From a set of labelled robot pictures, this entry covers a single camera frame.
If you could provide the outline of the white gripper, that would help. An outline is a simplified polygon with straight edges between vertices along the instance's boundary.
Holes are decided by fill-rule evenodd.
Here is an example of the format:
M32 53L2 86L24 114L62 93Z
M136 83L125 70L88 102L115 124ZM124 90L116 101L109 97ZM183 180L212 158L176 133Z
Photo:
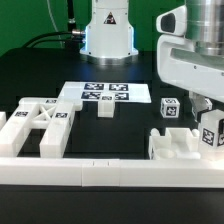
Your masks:
M224 99L224 4L184 4L158 16L156 28L158 74L163 82L191 91L200 122L209 111L204 96Z

